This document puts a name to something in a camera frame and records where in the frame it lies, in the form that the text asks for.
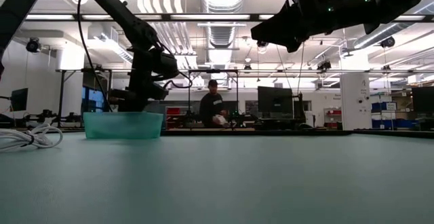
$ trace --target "ceiling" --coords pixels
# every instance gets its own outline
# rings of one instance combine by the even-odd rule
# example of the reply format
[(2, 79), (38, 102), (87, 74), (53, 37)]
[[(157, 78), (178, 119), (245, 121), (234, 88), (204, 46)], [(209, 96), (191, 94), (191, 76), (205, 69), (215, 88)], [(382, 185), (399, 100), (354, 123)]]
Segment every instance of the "ceiling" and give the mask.
[[(248, 14), (274, 14), (277, 13), (285, 0), (244, 0), (242, 13)], [(139, 14), (137, 0), (127, 0), (128, 9)], [(201, 13), (202, 6), (201, 0), (181, 0), (182, 8), (186, 13)], [(89, 0), (86, 4), (82, 5), (82, 14), (105, 14), (104, 10), (93, 0)], [(65, 14), (75, 13), (77, 11), (77, 5), (72, 0), (38, 0), (34, 6), (32, 13), (44, 13), (44, 14)], [(90, 22), (83, 23), (83, 30), (85, 36), (87, 36), (87, 29), (90, 26)], [(208, 62), (208, 52), (205, 48), (208, 46), (205, 29), (197, 26), (197, 22), (187, 22), (186, 28), (189, 34), (189, 39), (195, 52), (197, 53), (197, 64), (201, 65)], [(318, 35), (311, 37), (304, 43), (304, 48), (300, 48), (297, 52), (287, 53), (284, 47), (278, 47), (276, 45), (269, 45), (265, 54), (259, 54), (255, 45), (250, 42), (246, 42), (243, 37), (250, 36), (250, 29), (257, 23), (246, 22), (245, 26), (239, 27), (235, 35), (235, 44), (233, 47), (233, 53), (231, 56), (231, 67), (238, 67), (242, 69), (245, 64), (245, 59), (250, 58), (250, 63), (253, 69), (282, 69), (282, 63), (285, 68), (298, 71), (300, 66), (302, 69), (309, 69), (313, 67), (316, 69), (316, 64), (323, 60), (321, 54), (325, 55), (325, 59), (331, 60), (334, 68), (339, 68), (339, 48), (331, 45), (348, 43), (351, 44), (357, 38), (364, 36), (364, 30), (362, 26), (354, 26), (345, 30), (334, 31), (331, 35)], [(113, 27), (121, 34), (119, 36), (119, 44), (123, 47), (129, 45), (128, 40), (122, 35), (122, 31), (119, 25), (114, 22), (102, 22), (101, 25), (104, 29), (110, 29)], [(80, 37), (76, 22), (25, 22), (18, 37), (25, 39), (28, 37), (29, 31), (35, 30), (55, 30), (62, 31), (68, 37), (55, 37), (41, 39), (44, 45), (50, 45), (52, 48), (61, 49), (65, 42), (75, 42), (80, 44)], [(434, 25), (432, 24), (415, 24), (404, 31), (395, 34), (393, 37), (396, 40), (396, 44), (393, 48), (383, 49), (379, 46), (371, 46), (360, 53), (368, 55), (370, 67), (373, 69), (379, 69), (386, 63), (393, 62), (394, 60), (402, 59), (405, 57), (411, 57), (418, 52), (428, 50), (434, 45)], [(110, 50), (89, 45), (92, 50), (92, 58), (94, 62), (103, 64), (105, 67), (122, 69), (127, 67), (128, 64), (120, 58), (116, 53)], [(422, 58), (414, 58), (408, 62), (403, 62), (399, 66), (393, 67), (394, 69), (411, 69), (414, 67), (420, 67), (423, 64), (429, 64), (433, 62), (433, 56), (431, 51), (426, 51), (426, 55)], [(398, 75), (398, 77), (408, 76), (406, 74)]]

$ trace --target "white column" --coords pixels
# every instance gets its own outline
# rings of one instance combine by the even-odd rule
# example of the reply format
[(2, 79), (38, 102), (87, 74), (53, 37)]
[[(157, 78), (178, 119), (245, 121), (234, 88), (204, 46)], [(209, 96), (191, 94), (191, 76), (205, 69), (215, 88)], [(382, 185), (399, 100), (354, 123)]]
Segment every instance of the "white column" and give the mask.
[[(70, 45), (57, 51), (58, 68), (62, 70), (82, 69), (84, 67), (84, 50), (77, 45)], [(70, 112), (81, 114), (81, 91), (83, 73), (76, 72), (64, 82), (62, 116)]]
[[(344, 70), (368, 70), (368, 55), (341, 57)], [(372, 127), (370, 80), (368, 73), (346, 73), (340, 76), (342, 122), (344, 130)]]

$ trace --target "computer monitor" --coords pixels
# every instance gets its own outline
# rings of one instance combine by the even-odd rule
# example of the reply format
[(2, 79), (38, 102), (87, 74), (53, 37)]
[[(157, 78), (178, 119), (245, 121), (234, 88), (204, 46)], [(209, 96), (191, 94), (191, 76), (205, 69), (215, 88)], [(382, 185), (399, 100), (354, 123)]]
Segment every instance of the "computer monitor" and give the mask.
[(28, 88), (12, 91), (11, 106), (14, 111), (27, 110)]
[(413, 109), (418, 113), (434, 113), (434, 87), (412, 88)]
[(292, 90), (258, 86), (258, 110), (262, 113), (292, 115)]

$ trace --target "security camera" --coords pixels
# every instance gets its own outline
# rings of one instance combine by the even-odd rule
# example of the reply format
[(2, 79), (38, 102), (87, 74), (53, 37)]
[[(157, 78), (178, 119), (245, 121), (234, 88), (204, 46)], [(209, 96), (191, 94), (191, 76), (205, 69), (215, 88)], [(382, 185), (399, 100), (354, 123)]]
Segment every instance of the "security camera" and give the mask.
[(28, 52), (37, 54), (41, 51), (41, 44), (39, 43), (39, 38), (31, 37), (26, 45), (26, 50)]

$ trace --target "blue bin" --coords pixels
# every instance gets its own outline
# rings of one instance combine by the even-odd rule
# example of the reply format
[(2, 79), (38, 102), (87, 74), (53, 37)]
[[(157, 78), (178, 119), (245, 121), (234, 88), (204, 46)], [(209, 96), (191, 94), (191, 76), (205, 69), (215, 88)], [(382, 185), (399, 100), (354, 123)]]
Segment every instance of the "blue bin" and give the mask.
[(163, 115), (148, 112), (84, 113), (88, 139), (159, 138)]

